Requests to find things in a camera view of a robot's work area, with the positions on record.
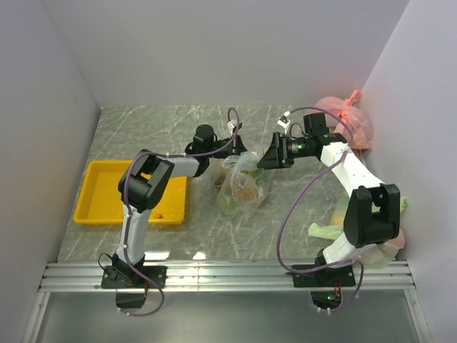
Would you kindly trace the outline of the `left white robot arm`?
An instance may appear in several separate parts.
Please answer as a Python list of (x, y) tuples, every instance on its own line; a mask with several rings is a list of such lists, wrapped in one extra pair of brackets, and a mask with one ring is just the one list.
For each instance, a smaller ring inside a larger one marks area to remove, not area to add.
[(196, 128), (183, 154), (157, 154), (142, 149), (119, 181), (124, 220), (121, 242), (111, 258), (118, 278), (127, 287), (138, 286), (144, 278), (144, 240), (152, 210), (161, 201), (170, 179), (199, 177), (211, 159), (225, 159), (246, 151), (238, 135), (241, 123), (228, 123), (232, 136), (218, 139), (212, 126)]

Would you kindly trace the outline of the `clear plastic bag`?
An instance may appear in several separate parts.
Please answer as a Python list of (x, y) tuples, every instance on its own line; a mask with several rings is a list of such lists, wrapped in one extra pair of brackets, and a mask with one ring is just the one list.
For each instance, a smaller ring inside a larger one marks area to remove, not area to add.
[(250, 219), (267, 197), (273, 172), (257, 167), (261, 157), (245, 151), (219, 162), (214, 177), (216, 206), (229, 219)]

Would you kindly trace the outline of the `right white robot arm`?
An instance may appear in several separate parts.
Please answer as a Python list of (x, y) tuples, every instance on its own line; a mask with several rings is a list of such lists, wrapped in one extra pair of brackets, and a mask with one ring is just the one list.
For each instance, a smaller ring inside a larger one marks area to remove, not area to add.
[(287, 134), (273, 134), (270, 147), (258, 162), (259, 169), (285, 169), (295, 159), (316, 157), (325, 169), (313, 179), (332, 172), (349, 196), (343, 221), (343, 233), (322, 250), (316, 266), (310, 268), (317, 282), (333, 284), (339, 268), (356, 262), (363, 252), (398, 237), (400, 232), (401, 193), (395, 184), (375, 177), (351, 149), (352, 137), (332, 133), (326, 125), (329, 111), (314, 107), (303, 118), (305, 134), (293, 139)]

